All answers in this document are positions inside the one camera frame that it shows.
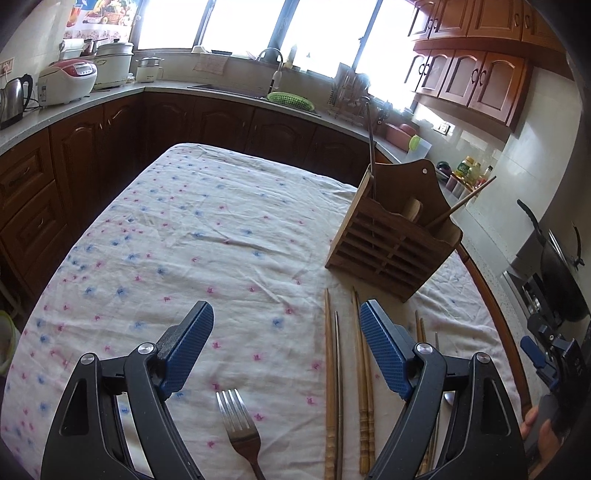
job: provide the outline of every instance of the pan handle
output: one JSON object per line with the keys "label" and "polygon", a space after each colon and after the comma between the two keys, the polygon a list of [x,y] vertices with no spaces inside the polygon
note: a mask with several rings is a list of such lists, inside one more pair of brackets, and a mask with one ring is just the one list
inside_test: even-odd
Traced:
{"label": "pan handle", "polygon": [[581,258],[581,236],[579,229],[573,223],[574,232],[577,235],[577,258],[573,258],[573,267],[576,271],[579,271],[579,265],[585,266],[585,262]]}
{"label": "pan handle", "polygon": [[542,233],[542,229],[540,228],[540,224],[538,223],[538,219],[535,217],[534,212],[532,212],[530,208],[519,199],[517,200],[517,205],[519,205],[521,209],[527,213],[527,216],[530,217],[531,223],[534,224],[535,236],[543,247],[546,244],[546,237]]}

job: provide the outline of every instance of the wooden cutlery rack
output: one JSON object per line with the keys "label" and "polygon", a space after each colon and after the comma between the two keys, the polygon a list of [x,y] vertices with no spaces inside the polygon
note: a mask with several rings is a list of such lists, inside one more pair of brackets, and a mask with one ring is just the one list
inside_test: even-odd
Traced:
{"label": "wooden cutlery rack", "polygon": [[448,211],[430,161],[375,164],[335,235],[326,267],[342,268],[407,301],[462,240],[449,217],[440,219]]}

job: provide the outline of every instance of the paper on wall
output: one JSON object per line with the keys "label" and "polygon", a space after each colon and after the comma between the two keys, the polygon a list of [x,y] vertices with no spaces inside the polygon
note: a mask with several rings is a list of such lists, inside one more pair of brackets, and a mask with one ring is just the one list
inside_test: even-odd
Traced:
{"label": "paper on wall", "polygon": [[215,55],[213,53],[200,53],[197,56],[197,64],[193,67],[195,72],[208,72],[222,75],[228,61],[227,55]]}

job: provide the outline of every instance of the poster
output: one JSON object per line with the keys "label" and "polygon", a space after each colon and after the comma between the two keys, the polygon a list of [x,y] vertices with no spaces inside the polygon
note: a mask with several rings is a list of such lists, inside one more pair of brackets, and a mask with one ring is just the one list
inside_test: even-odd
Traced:
{"label": "poster", "polygon": [[129,41],[138,0],[77,0],[66,24],[64,38]]}

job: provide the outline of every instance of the faucet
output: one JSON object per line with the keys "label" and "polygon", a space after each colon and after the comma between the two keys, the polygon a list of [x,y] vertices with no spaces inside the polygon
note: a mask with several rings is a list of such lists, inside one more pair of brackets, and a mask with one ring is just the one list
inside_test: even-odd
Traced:
{"label": "faucet", "polygon": [[273,91],[273,87],[275,86],[275,84],[277,84],[277,88],[279,88],[279,82],[281,81],[281,69],[283,68],[283,54],[281,53],[281,50],[279,50],[279,48],[273,48],[273,47],[265,48],[265,50],[263,50],[262,52],[260,52],[258,54],[256,61],[261,61],[262,55],[266,51],[270,51],[270,50],[276,51],[279,54],[279,58],[281,59],[281,61],[279,62],[279,67],[277,68],[277,71],[273,74],[273,78],[271,79],[271,85],[269,86],[268,93],[271,93]]}

